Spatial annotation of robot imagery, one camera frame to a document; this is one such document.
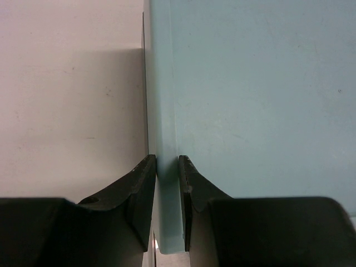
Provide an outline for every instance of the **light blue plastic surface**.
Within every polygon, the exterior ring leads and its hole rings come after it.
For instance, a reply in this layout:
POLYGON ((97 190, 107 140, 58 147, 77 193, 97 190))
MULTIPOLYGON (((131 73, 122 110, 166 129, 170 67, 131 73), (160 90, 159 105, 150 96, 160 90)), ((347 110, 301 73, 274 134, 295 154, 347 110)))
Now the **light blue plastic surface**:
POLYGON ((146 0, 160 250, 183 251, 177 156, 233 197, 356 212, 356 1, 146 0))

